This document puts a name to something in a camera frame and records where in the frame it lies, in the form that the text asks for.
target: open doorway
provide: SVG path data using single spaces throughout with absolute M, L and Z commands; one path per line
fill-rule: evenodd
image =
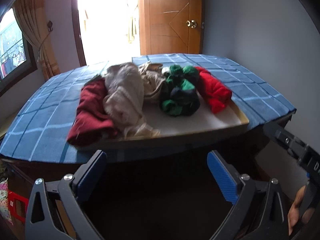
M 78 0 L 87 65 L 140 56 L 138 0 Z

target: silver bolt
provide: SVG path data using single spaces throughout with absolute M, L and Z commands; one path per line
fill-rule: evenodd
M 67 174 L 67 175 L 64 175 L 63 179 L 68 181 L 68 180 L 72 180 L 73 176 L 72 174 Z
M 273 179 L 271 180 L 271 183 L 277 185 L 277 184 L 279 183 L 279 181 L 278 181 L 278 179 L 273 178 Z
M 36 179 L 35 184 L 40 185 L 42 182 L 43 182 L 43 179 L 39 178 L 39 179 Z
M 241 179 L 242 180 L 249 180 L 250 179 L 250 176 L 248 174 L 242 174 L 241 175 Z

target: dark navy fabric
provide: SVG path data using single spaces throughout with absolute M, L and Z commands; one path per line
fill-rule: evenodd
M 232 100 L 246 114 L 248 130 L 295 111 L 278 91 L 238 63 L 216 56 L 159 54 L 132 58 L 137 65 L 151 60 L 164 66 L 201 66 L 233 91 Z M 14 119 L 0 146 L 0 153 L 27 161 L 86 163 L 92 152 L 76 150 L 66 142 L 79 104 L 80 90 L 94 75 L 103 73 L 110 63 L 84 66 L 54 76 L 40 87 Z M 111 150 L 109 162 L 154 158 L 181 152 L 185 145 L 152 149 Z

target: wooden door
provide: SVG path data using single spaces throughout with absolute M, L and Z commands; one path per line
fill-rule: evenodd
M 141 55 L 200 53 L 202 0 L 139 0 L 138 6 Z

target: human hand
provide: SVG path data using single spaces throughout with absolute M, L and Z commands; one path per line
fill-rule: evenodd
M 296 198 L 289 210 L 288 213 L 288 225 L 289 225 L 289 235 L 291 235 L 293 231 L 293 227 L 297 224 L 299 220 L 299 207 L 303 200 L 304 191 L 306 186 L 303 186 L 301 189 L 298 190 Z M 315 211 L 314 208 L 309 208 L 302 216 L 301 221 L 303 224 L 306 224 L 309 222 L 311 216 L 313 215 L 313 212 Z

